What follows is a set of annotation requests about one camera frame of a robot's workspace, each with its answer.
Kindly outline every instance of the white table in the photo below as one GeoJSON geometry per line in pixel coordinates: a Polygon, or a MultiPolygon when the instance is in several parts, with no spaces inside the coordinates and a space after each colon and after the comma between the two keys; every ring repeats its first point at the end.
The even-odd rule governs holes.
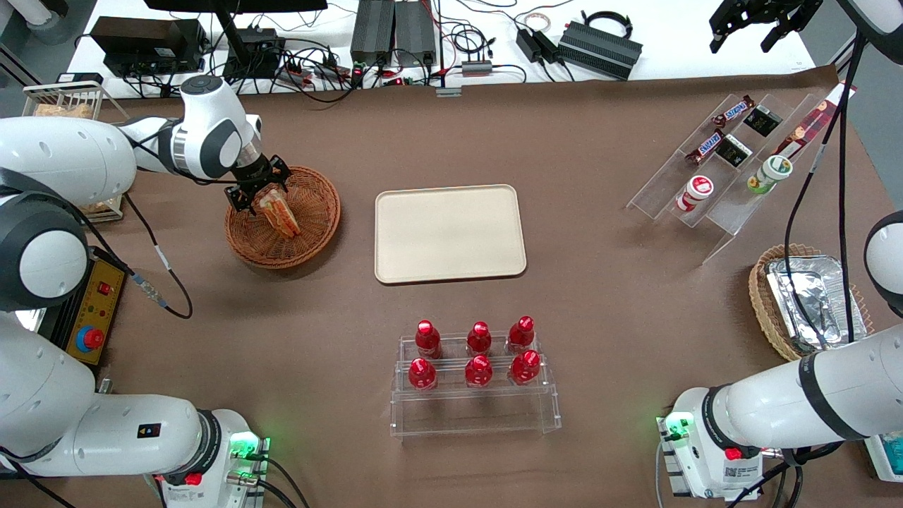
{"type": "MultiPolygon", "coordinates": [[[[730,76],[742,74],[788,74],[804,71],[815,66],[808,51],[805,49],[799,34],[791,33],[784,40],[779,41],[770,53],[763,53],[759,48],[762,39],[765,38],[771,25],[753,25],[732,34],[721,47],[718,54],[712,54],[709,50],[709,42],[712,39],[712,31],[709,27],[709,18],[721,0],[609,0],[604,8],[630,17],[634,25],[631,40],[643,44],[643,52],[639,61],[630,75],[631,80],[659,80],[675,78],[699,78],[713,76],[730,76]]],[[[312,28],[298,25],[302,18],[298,14],[269,14],[272,20],[263,18],[259,23],[261,27],[273,27],[280,35],[285,37],[298,37],[313,39],[314,41],[328,44],[334,52],[340,56],[340,65],[350,67],[351,57],[349,44],[354,28],[354,14],[345,12],[337,6],[350,11],[356,10],[358,2],[354,0],[330,0],[330,8],[323,12],[312,28]],[[275,26],[280,24],[286,31],[275,26]]],[[[511,15],[522,13],[539,5],[547,5],[546,0],[518,0],[517,6],[506,9],[511,15]]],[[[474,9],[491,10],[490,7],[469,2],[474,9]]],[[[546,35],[557,42],[564,30],[564,25],[570,22],[582,22],[580,11],[591,14],[600,8],[594,0],[573,0],[567,5],[555,8],[541,9],[539,12],[546,14],[552,24],[546,35]]],[[[310,21],[314,13],[304,13],[303,18],[310,21]]],[[[153,19],[172,19],[173,16],[165,11],[148,9],[142,0],[98,0],[97,7],[88,21],[88,29],[101,15],[139,17],[153,19]]],[[[194,17],[196,14],[175,13],[178,17],[194,17]]],[[[529,64],[524,54],[517,48],[515,34],[517,28],[502,14],[477,14],[467,9],[459,0],[442,0],[442,15],[469,20],[476,25],[487,38],[495,37],[497,41],[492,44],[493,63],[516,64],[526,69],[527,80],[531,82],[548,81],[538,64],[529,64]]],[[[254,14],[242,14],[236,17],[236,26],[239,28],[248,26],[255,18],[254,14]]],[[[207,30],[211,40],[219,38],[221,28],[212,14],[201,14],[199,17],[204,29],[207,30]]],[[[592,24],[595,28],[621,33],[622,28],[609,20],[598,20],[592,24]]],[[[450,25],[444,25],[443,30],[450,29],[450,25]]],[[[304,42],[289,41],[286,44],[288,50],[299,50],[310,47],[304,42]]],[[[445,67],[451,67],[450,59],[453,56],[450,42],[444,43],[445,67]]],[[[216,63],[219,65],[226,61],[228,55],[228,42],[223,37],[218,49],[214,53],[216,63]]],[[[84,37],[79,41],[79,48],[72,57],[69,66],[70,72],[99,72],[104,76],[104,88],[118,99],[136,98],[135,91],[117,79],[103,64],[104,53],[90,38],[84,37]]],[[[456,63],[460,64],[461,55],[458,55],[456,63]]],[[[569,66],[577,80],[605,80],[600,74],[586,71],[575,65],[569,66]]],[[[568,80],[568,77],[560,66],[549,65],[549,71],[556,80],[568,80]]],[[[423,72],[420,69],[408,69],[402,74],[406,77],[420,79],[423,72]]],[[[190,74],[180,74],[173,79],[173,83],[180,83],[190,74]]],[[[458,87],[470,84],[519,82],[522,75],[515,69],[506,69],[505,72],[494,72],[483,77],[464,78],[460,73],[450,73],[446,80],[449,87],[458,87]]],[[[261,92],[270,90],[269,80],[259,80],[258,88],[261,92]]],[[[147,93],[153,95],[156,90],[148,87],[147,93]]],[[[274,91],[289,91],[276,87],[274,91]]],[[[240,93],[255,93],[254,84],[248,80],[241,88],[240,93]]]]}

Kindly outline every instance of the brown tabletop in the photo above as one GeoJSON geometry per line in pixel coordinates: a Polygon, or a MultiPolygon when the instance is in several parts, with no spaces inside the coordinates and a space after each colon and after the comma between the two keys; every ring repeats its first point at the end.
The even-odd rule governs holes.
{"type": "MultiPolygon", "coordinates": [[[[243,98],[264,120],[268,154],[335,183],[339,232],[300,268],[250,268],[226,243],[221,186],[139,174],[131,194],[196,313],[176,319],[128,288],[108,346],[116,389],[237,410],[273,439],[273,457],[293,472],[313,508],[655,506],[655,416],[683,390],[783,362],[759,330],[747,276],[759,254],[782,241],[804,172],[779,185],[704,267],[720,238],[714,231],[688,230],[670,217],[654,224],[624,206],[728,93],[770,92],[795,103],[835,82],[821,69],[786,77],[474,87],[459,99],[399,87],[356,92],[325,111],[295,94],[243,98]],[[482,183],[517,189],[526,273],[400,287],[377,282],[379,193],[482,183]],[[389,436],[399,335],[423,318],[450,333],[480,319],[507,327],[524,314],[535,318],[554,369],[561,430],[404,444],[389,436]]],[[[178,100],[126,106],[133,116],[182,113],[178,100]]],[[[794,234],[835,255],[836,152],[825,156],[794,234]]],[[[880,330],[896,320],[870,287],[861,250],[891,206],[856,136],[848,157],[852,282],[880,330]]],[[[103,231],[120,257],[184,308],[131,211],[103,231]]],[[[903,486],[871,479],[866,465],[856,446],[813,462],[798,506],[899,507],[903,486]]],[[[276,475],[273,481],[287,486],[276,475]]],[[[159,505],[140,477],[47,484],[80,507],[159,505]]],[[[662,486],[668,507],[723,506],[673,498],[666,481],[662,486]]],[[[756,505],[770,503],[771,493],[773,487],[756,505]]],[[[52,506],[25,482],[0,483],[0,498],[14,500],[3,506],[52,506]]]]}

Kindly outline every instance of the yellow control panel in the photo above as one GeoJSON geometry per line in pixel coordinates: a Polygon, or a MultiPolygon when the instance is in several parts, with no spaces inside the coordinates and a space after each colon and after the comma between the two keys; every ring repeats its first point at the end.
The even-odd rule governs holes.
{"type": "Polygon", "coordinates": [[[100,362],[125,281],[126,274],[122,270],[103,259],[94,258],[66,353],[91,365],[100,362]]]}

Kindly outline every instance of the red label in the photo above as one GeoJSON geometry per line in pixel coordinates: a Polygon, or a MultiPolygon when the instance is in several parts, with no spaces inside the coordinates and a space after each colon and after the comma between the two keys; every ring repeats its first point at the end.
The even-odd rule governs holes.
{"type": "Polygon", "coordinates": [[[699,193],[710,193],[712,191],[712,181],[704,176],[695,176],[693,178],[693,188],[699,193]]]}

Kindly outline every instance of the clear acrylic rack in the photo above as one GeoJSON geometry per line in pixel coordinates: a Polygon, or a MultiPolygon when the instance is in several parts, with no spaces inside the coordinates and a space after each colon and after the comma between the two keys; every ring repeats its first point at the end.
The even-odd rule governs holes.
{"type": "Polygon", "coordinates": [[[562,426],[558,390],[552,369],[538,337],[533,349],[542,358],[541,371],[530,383],[517,386],[507,379],[514,356],[505,351],[507,331],[494,331],[489,361],[492,381],[483,388],[470,388],[464,380],[467,334],[442,336],[442,358],[430,360],[436,368],[438,385],[429,391],[416,390],[407,380],[411,361],[418,357],[412,336],[399,340],[398,361],[392,382],[392,436],[440,436],[485,434],[515,430],[542,433],[562,426]]]}
{"type": "MultiPolygon", "coordinates": [[[[759,208],[762,199],[768,196],[767,193],[751,192],[747,188],[747,180],[762,166],[765,159],[777,150],[781,142],[793,132],[805,115],[821,102],[815,95],[809,94],[795,108],[792,108],[768,94],[761,101],[757,101],[757,104],[768,108],[782,118],[781,123],[768,136],[762,136],[743,123],[742,119],[746,118],[748,112],[744,112],[740,119],[733,120],[721,130],[725,135],[730,134],[737,138],[752,151],[752,155],[737,167],[728,163],[718,154],[710,154],[698,167],[687,162],[686,155],[693,152],[714,133],[715,125],[712,123],[712,117],[723,113],[740,101],[740,97],[729,95],[686,138],[627,205],[627,208],[641,210],[653,221],[658,220],[665,212],[670,212],[689,228],[695,228],[703,219],[708,219],[721,228],[724,235],[706,256],[703,264],[736,238],[743,225],[759,208]],[[675,200],[684,192],[686,183],[698,174],[709,177],[715,190],[693,211],[683,212],[675,206],[675,200]]],[[[800,168],[796,168],[796,171],[802,173],[800,168]]]]}

